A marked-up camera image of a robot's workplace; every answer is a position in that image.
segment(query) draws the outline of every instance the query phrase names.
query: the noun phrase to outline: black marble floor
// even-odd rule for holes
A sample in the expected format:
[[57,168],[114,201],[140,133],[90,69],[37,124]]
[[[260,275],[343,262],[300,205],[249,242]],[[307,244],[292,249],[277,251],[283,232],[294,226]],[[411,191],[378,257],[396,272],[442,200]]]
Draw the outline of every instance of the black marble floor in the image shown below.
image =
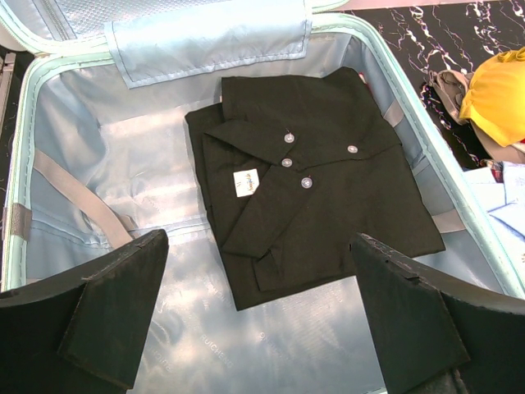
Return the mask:
[[432,120],[463,168],[487,153],[470,126],[452,121],[427,88],[429,71],[475,71],[493,55],[525,46],[525,0],[349,11],[370,22],[389,44]]

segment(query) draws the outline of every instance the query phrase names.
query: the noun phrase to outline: suitcase zipper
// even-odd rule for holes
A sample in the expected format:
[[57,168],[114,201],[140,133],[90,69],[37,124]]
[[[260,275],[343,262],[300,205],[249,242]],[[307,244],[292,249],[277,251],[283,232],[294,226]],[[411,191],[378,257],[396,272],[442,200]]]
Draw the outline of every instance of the suitcase zipper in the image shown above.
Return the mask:
[[46,12],[49,15],[49,18],[51,19],[51,22],[57,29],[58,35],[62,38],[62,41],[67,41],[69,38],[69,35],[66,32],[66,29],[64,29],[63,24],[60,22],[60,19],[58,19],[57,13],[55,12],[53,5],[51,4],[50,0],[41,0],[43,7],[46,9]]

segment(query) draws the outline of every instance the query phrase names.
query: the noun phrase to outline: elastic strap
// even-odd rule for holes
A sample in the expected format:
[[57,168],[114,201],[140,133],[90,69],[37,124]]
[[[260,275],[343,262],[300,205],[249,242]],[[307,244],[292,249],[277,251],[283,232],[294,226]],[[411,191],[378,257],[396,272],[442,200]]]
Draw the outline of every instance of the elastic strap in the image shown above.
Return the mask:
[[[33,213],[24,205],[14,203],[11,206],[11,225],[9,226],[9,235],[20,236],[23,240],[28,241],[30,238],[32,217]],[[4,241],[6,239],[7,229],[7,207],[3,209],[2,223],[2,241]]]
[[132,241],[118,216],[95,193],[82,185],[47,154],[37,149],[34,152],[34,169],[42,174],[52,187],[93,220],[106,235],[107,241],[113,248],[119,248]]
[[441,234],[465,230],[466,227],[459,217],[458,211],[451,209],[445,213],[432,216],[434,224]]
[[396,127],[401,123],[404,113],[403,108],[401,108],[397,100],[394,100],[394,102],[388,107],[383,117],[392,127]]
[[416,167],[412,169],[412,175],[415,178],[419,172],[423,171],[425,168],[429,167],[430,163],[426,158],[424,158],[421,162],[419,162]]

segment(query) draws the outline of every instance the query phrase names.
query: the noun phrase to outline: suitcase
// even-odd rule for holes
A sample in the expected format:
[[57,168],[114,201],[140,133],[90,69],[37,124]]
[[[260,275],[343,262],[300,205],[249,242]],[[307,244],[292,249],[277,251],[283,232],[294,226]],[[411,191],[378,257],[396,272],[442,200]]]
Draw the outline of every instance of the suitcase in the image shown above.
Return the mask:
[[220,101],[223,76],[324,76],[348,66],[387,116],[390,108],[401,116],[395,130],[442,229],[446,251],[418,261],[523,298],[518,268],[381,36],[357,17],[319,13],[342,3],[0,1],[2,25],[36,56],[16,124],[2,290],[112,249],[89,206],[35,171],[45,153],[132,236],[163,228],[170,237],[133,393],[384,392],[354,277],[235,310],[184,121]]

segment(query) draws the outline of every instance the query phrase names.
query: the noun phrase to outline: black polo shirt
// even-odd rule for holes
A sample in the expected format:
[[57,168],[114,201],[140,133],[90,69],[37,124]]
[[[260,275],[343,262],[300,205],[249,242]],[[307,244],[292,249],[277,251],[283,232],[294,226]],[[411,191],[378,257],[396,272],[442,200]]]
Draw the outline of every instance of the black polo shirt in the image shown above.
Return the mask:
[[222,101],[186,120],[237,309],[354,275],[356,232],[411,257],[444,249],[354,70],[225,78]]

